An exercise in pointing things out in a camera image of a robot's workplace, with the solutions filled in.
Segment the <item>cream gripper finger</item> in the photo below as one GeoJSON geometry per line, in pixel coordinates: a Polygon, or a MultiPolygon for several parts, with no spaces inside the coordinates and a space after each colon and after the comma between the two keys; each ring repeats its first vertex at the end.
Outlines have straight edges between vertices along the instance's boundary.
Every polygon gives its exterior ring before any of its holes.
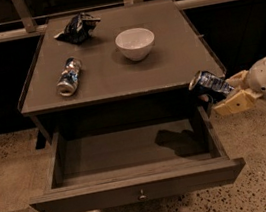
{"type": "Polygon", "coordinates": [[[234,115],[254,107],[262,95],[262,93],[254,92],[252,89],[239,90],[215,104],[212,109],[221,116],[234,115]]]}
{"type": "Polygon", "coordinates": [[[241,72],[237,72],[235,75],[232,75],[230,78],[226,80],[227,83],[229,83],[230,86],[234,88],[238,87],[246,87],[248,85],[247,81],[247,70],[242,70],[241,72]]]}

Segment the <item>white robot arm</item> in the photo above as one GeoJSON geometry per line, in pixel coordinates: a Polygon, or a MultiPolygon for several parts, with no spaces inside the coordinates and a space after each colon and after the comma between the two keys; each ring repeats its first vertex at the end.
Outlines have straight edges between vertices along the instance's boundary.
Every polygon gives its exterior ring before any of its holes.
{"type": "Polygon", "coordinates": [[[266,56],[256,61],[248,70],[242,70],[227,79],[234,87],[232,93],[212,109],[217,114],[228,115],[246,111],[259,99],[266,100],[266,56]]]}

